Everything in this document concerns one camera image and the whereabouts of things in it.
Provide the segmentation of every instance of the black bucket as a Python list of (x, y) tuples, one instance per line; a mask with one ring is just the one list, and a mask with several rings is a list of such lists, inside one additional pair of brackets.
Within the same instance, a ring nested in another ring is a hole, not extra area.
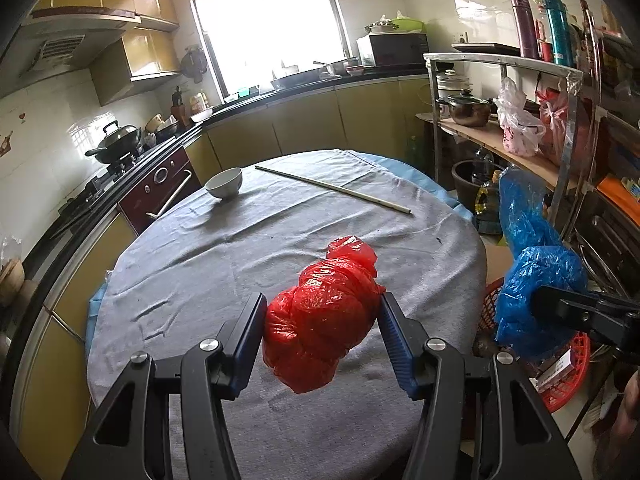
[[(500, 166), (494, 164), (495, 170), (502, 170)], [(473, 214), (476, 214), (476, 196), (480, 186), (471, 182), (471, 174), (474, 170), (474, 162), (472, 160), (461, 160), (456, 162), (451, 168), (451, 174), (453, 175), (453, 183), (456, 186), (456, 193), (458, 194), (458, 202), (464, 207), (469, 209)]]

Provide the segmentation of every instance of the red basket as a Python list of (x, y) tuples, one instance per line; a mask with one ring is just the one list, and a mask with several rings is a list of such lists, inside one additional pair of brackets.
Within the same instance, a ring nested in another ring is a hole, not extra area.
[[(498, 298), (498, 293), (503, 283), (504, 278), (500, 278), (486, 286), (484, 300), (482, 302), (482, 312), (480, 314), (479, 328), (481, 330), (492, 329), (496, 325), (494, 321), (495, 301)], [(575, 369), (559, 383), (556, 383), (550, 389), (540, 394), (542, 400), (545, 401), (546, 408), (551, 413), (562, 408), (569, 399), (574, 396), (574, 393), (578, 391), (587, 374), (589, 357), (591, 355), (589, 337), (582, 332), (578, 332), (571, 341), (571, 348), (574, 350)]]

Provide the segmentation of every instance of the blue gripper pad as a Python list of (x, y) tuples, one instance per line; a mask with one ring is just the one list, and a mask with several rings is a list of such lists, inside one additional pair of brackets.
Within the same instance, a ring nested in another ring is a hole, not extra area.
[(423, 399), (424, 387), (433, 383), (422, 350), (429, 339), (426, 330), (419, 321), (404, 316), (390, 292), (381, 296), (378, 327), (398, 385), (412, 400)]

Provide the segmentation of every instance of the thermos bottle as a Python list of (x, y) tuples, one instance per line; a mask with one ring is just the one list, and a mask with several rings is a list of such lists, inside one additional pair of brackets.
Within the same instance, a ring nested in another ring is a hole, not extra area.
[(549, 18), (551, 41), (554, 45), (554, 63), (564, 66), (574, 66), (574, 54), (571, 49), (569, 21), (561, 0), (542, 0)]
[(511, 5), (513, 6), (513, 15), (516, 18), (516, 28), (518, 29), (520, 55), (522, 57), (540, 59), (536, 29), (533, 25), (533, 14), (529, 0), (511, 0)]

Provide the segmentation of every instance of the microwave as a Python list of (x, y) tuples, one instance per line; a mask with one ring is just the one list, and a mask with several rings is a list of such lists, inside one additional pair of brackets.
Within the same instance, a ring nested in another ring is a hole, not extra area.
[(423, 54), (429, 52), (427, 35), (418, 32), (367, 34), (358, 38), (358, 50), (366, 67), (424, 67)]

